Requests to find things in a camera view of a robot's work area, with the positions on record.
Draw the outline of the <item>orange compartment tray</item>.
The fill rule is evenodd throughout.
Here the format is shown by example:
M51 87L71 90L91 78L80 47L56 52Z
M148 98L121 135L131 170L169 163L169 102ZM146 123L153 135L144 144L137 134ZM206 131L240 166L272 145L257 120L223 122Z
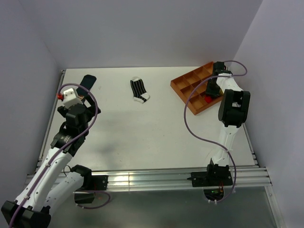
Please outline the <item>orange compartment tray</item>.
M213 62L209 62L188 73L171 80L171 88L185 103L189 100L188 108L194 115L219 103L222 97L213 98L211 103L205 101L207 82L196 88L203 80L212 76Z

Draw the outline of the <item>red Christmas sock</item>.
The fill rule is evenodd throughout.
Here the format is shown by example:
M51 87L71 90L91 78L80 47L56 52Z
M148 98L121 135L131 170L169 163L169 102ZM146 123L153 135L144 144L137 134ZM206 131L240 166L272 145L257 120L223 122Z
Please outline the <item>red Christmas sock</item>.
M205 96L205 101L209 104L209 103L211 103L212 101L213 101L213 98L211 97L211 96Z

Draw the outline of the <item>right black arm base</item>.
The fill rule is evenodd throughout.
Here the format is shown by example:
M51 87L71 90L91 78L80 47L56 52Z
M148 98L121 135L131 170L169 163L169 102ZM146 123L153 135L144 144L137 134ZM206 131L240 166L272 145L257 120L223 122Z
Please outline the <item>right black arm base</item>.
M193 187L219 187L233 185L230 171L225 171L223 173L218 171L192 172L187 180L191 181Z

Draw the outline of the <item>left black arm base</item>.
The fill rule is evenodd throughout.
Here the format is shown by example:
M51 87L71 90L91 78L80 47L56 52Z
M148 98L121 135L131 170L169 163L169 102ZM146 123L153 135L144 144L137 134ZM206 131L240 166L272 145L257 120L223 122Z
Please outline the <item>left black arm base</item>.
M110 202L111 196L107 190L108 175L93 175L84 187L74 194L77 206L84 209L97 209Z

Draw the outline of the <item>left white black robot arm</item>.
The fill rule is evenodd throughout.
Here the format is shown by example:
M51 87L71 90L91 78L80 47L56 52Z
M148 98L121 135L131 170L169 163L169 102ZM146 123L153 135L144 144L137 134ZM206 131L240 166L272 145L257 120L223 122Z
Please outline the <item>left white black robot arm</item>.
M82 85L86 96L79 96L76 86L57 93L62 106L58 112L65 118L60 131L55 135L41 167L27 187L14 201L6 201L1 212L10 228L46 228L52 213L73 191L86 190L92 186L89 168L77 165L66 179L53 187L61 171L72 160L86 140L89 129L94 125L101 110L95 96Z

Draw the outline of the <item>black white striped sock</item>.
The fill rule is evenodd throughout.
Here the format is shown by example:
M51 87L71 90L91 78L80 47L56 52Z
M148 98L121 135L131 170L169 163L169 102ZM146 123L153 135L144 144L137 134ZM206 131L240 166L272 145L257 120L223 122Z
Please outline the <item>black white striped sock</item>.
M147 93L143 80L139 77L133 77L130 80L131 89L133 92L133 100L141 104L144 104L150 99L150 95Z

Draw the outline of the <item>navy patterned sock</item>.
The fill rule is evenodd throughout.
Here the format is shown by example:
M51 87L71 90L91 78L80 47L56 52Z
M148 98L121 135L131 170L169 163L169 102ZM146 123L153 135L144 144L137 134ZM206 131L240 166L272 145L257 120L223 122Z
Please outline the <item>navy patterned sock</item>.
M93 87L94 83L96 82L96 77L92 75L85 75L80 83L80 85L84 88L86 88L88 91L91 90ZM83 88L77 88L76 89L78 95L80 96L82 102L84 103L87 101L90 105L94 105L93 99L91 96L88 94L86 90Z

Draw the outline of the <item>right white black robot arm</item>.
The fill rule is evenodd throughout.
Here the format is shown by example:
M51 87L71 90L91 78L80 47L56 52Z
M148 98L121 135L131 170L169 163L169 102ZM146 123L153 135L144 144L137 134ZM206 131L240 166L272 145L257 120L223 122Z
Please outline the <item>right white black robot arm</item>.
M223 181L232 183L229 165L232 161L231 152L235 135L246 121L250 92L241 89L236 83L233 73L227 69L224 62L215 62L212 77L207 82L206 97L215 99L222 97L218 110L218 120L222 123L219 135L220 149L211 158L207 166L206 181L216 185Z

